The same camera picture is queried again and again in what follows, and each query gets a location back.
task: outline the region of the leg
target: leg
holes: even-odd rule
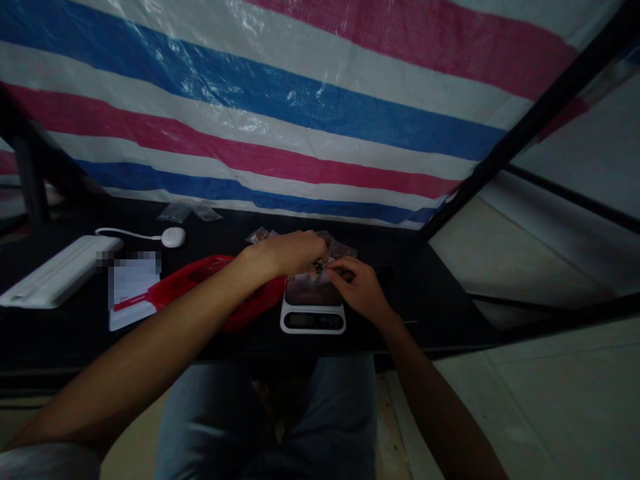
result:
[[[165,407],[155,478],[235,478],[263,442],[275,438],[247,368],[192,365],[175,382]]]
[[[300,407],[300,420],[282,444],[252,461],[243,474],[375,478],[377,395],[372,355],[318,360]]]

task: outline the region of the white stripe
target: white stripe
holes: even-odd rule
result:
[[[86,63],[0,42],[0,78],[13,85],[104,100],[136,113],[176,119],[216,137],[366,167],[464,180],[476,162],[405,150],[300,127],[263,115],[172,95],[148,82],[96,70]]]
[[[451,0],[472,10],[532,23],[583,50],[623,0]]]
[[[304,199],[379,203],[412,211],[418,211],[421,208],[438,208],[445,200],[445,197],[432,200],[419,195],[388,190],[333,183],[313,184],[268,177],[258,173],[231,169],[217,159],[148,149],[124,139],[86,137],[55,132],[50,132],[50,134],[72,158],[78,160],[92,163],[128,162],[180,175],[236,180],[251,190],[278,195],[285,193]]]
[[[20,176],[0,175],[0,185],[20,185]]]
[[[159,201],[159,202],[170,202],[178,199],[189,199],[189,200],[199,200],[196,197],[188,197],[186,195],[176,195],[174,193],[169,193],[166,190],[145,190],[145,191],[136,191],[136,190],[124,190],[118,188],[108,187],[105,188],[106,192],[113,195],[114,197],[122,197],[122,198],[130,198],[130,199],[138,199],[138,200],[151,200],[151,201]],[[260,207],[256,207],[252,202],[242,201],[242,200],[214,200],[213,208],[220,209],[229,209],[229,210],[240,210],[240,211],[252,211],[258,213],[269,213],[271,215],[285,215],[287,217],[302,217],[302,218],[312,218],[312,219],[320,219],[320,220],[332,220],[332,221],[341,221],[348,223],[362,223],[365,225],[378,225],[380,227],[393,227],[393,228],[403,228],[409,230],[420,230],[423,224],[405,220],[400,223],[388,223],[382,220],[376,219],[359,219],[354,217],[340,217],[337,215],[322,215],[319,213],[304,213],[304,212],[292,212],[289,210],[280,210],[280,209],[264,209]],[[268,225],[263,225],[264,228],[270,229]]]
[[[0,138],[0,150],[13,153],[13,149],[11,148],[11,146],[7,142],[2,140],[2,138]]]
[[[533,104],[491,85],[380,55],[238,0],[154,0],[152,7],[147,0],[77,3],[172,38],[372,97],[504,130],[510,130]]]

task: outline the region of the person's left hand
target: person's left hand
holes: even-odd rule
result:
[[[267,280],[304,273],[317,259],[329,261],[327,244],[313,230],[271,237],[246,248],[245,252],[260,266]]]

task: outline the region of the striped tarp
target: striped tarp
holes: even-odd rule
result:
[[[0,185],[19,185],[18,167],[15,164],[13,149],[0,139]]]
[[[112,195],[419,228],[619,4],[5,0],[0,81]]]

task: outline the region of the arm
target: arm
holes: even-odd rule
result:
[[[324,240],[296,232],[246,248],[218,274],[122,338],[18,432],[7,449],[45,442],[86,446],[104,458],[120,434],[193,362],[256,288],[327,258]]]
[[[469,410],[389,306],[373,269],[348,257],[327,268],[331,282],[346,302],[382,333],[413,418],[445,478],[506,479],[507,474]],[[347,283],[332,269],[349,270],[355,278]]]

